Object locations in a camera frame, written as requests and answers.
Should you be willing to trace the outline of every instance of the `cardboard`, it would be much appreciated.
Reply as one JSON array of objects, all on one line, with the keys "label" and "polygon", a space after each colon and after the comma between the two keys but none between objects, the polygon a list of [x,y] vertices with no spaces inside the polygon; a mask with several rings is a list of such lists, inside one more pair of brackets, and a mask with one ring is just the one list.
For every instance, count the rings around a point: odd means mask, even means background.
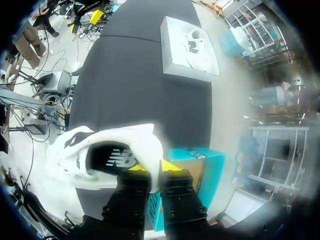
[{"label": "cardboard", "polygon": [[[186,36],[192,31],[198,30],[201,39],[205,42],[205,52],[211,64],[202,71],[192,68],[187,60],[185,47]],[[160,26],[162,67],[164,74],[177,75],[205,82],[214,82],[220,76],[215,50],[208,33],[200,27],[188,22],[166,16]]]},{"label": "cardboard", "polygon": [[[209,209],[216,194],[224,168],[225,154],[206,147],[174,148],[169,161],[180,169],[187,169],[193,177],[193,188],[202,204]],[[148,215],[155,231],[164,230],[164,213],[160,192],[150,194]]]}]

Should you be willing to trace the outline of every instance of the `white shelving unit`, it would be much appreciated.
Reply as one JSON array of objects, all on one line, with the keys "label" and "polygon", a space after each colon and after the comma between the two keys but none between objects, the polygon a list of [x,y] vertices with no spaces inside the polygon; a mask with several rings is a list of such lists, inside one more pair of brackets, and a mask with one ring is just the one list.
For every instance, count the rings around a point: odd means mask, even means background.
[{"label": "white shelving unit", "polygon": [[[275,186],[276,188],[281,187],[281,188],[286,188],[286,189],[290,189],[290,190],[298,190],[296,185],[297,185],[297,181],[300,177],[300,174],[302,173],[302,165],[304,163],[305,153],[306,153],[306,149],[307,149],[307,137],[308,137],[309,128],[308,127],[285,127],[285,126],[283,126],[283,127],[276,127],[276,126],[261,126],[261,127],[259,127],[259,126],[257,126],[257,127],[250,127],[250,129],[253,130],[253,136],[258,140],[260,145],[263,147],[264,151],[263,151],[263,158],[262,158],[262,162],[261,162],[261,166],[260,166],[260,170],[259,170],[258,175],[252,174],[249,176],[249,178],[256,180],[256,181],[259,181],[259,182],[262,182],[262,183],[265,183],[265,184]],[[296,154],[297,148],[299,148],[298,138],[300,138],[300,137],[303,138],[303,139],[301,139],[301,142],[303,141],[303,144],[302,144],[303,150],[302,150],[301,158],[299,156],[297,156],[297,154]],[[293,151],[289,151],[289,156],[292,155],[291,159],[278,159],[278,158],[274,158],[274,157],[268,157],[267,156],[267,147],[268,147],[268,141],[270,139],[290,140],[293,143]],[[263,173],[263,169],[264,169],[264,166],[267,161],[280,161],[280,162],[290,161],[288,173],[287,173],[287,176],[285,178],[284,183],[263,178],[262,173]],[[294,182],[292,183],[292,179],[290,182],[290,178],[292,177],[293,168],[296,163],[298,164],[298,171],[297,171],[296,176],[294,178]]]},{"label": "white shelving unit", "polygon": [[241,27],[247,34],[252,51],[246,52],[245,56],[268,50],[269,47],[275,45],[275,40],[271,36],[270,31],[266,28],[266,17],[263,14],[255,14],[247,5],[248,1],[241,4],[237,9],[228,14],[224,20],[229,27]]}]

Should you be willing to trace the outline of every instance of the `shelf rack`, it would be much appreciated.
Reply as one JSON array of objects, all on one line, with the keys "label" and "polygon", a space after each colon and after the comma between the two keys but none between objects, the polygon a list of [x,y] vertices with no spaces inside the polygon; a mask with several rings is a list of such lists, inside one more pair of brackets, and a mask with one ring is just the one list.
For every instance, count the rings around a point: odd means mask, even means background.
[{"label": "shelf rack", "polygon": [[263,19],[266,17],[263,14],[256,15],[246,3],[248,3],[248,1],[225,16],[224,20],[230,28],[241,27],[247,34],[252,46],[252,51],[246,52],[243,55],[244,57],[252,54],[262,55],[263,50],[269,52],[268,48],[275,45],[276,42],[264,24]]}]

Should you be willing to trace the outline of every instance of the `yellow object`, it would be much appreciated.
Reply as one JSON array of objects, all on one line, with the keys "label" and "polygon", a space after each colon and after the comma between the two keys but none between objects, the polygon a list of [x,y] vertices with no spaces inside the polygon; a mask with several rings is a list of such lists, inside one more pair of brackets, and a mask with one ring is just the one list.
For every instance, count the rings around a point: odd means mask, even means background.
[{"label": "yellow object", "polygon": [[161,167],[162,167],[162,172],[169,171],[169,170],[181,171],[180,168],[163,159],[161,160]]},{"label": "yellow object", "polygon": [[71,25],[71,33],[72,33],[72,34],[77,34],[77,32],[74,32],[74,28],[75,28],[75,25],[72,24],[72,25]]},{"label": "yellow object", "polygon": [[70,112],[70,109],[63,107],[62,104],[56,103],[55,101],[42,101],[41,99],[40,99],[40,101],[43,102],[43,103],[45,103],[45,104],[49,104],[49,103],[57,104],[57,105],[59,105],[62,109],[66,110],[67,112]]},{"label": "yellow object", "polygon": [[130,171],[147,171],[147,169],[144,168],[144,166],[142,166],[140,163],[138,165],[133,166],[132,168],[129,169]]},{"label": "yellow object", "polygon": [[90,23],[93,25],[96,25],[103,14],[104,14],[104,12],[101,11],[100,9],[95,10],[92,13],[92,16],[90,18]]}]

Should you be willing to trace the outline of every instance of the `white box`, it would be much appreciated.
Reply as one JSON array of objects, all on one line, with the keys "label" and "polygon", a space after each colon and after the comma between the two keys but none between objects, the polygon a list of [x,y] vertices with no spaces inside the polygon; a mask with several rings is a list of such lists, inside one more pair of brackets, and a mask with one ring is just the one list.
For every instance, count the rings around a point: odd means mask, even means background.
[{"label": "white box", "polygon": [[[205,42],[205,53],[211,64],[206,71],[192,68],[189,64],[185,47],[186,36],[198,30]],[[162,67],[164,74],[177,75],[206,82],[213,82],[215,76],[220,76],[218,61],[208,33],[200,27],[188,22],[166,16],[160,26]]]}]

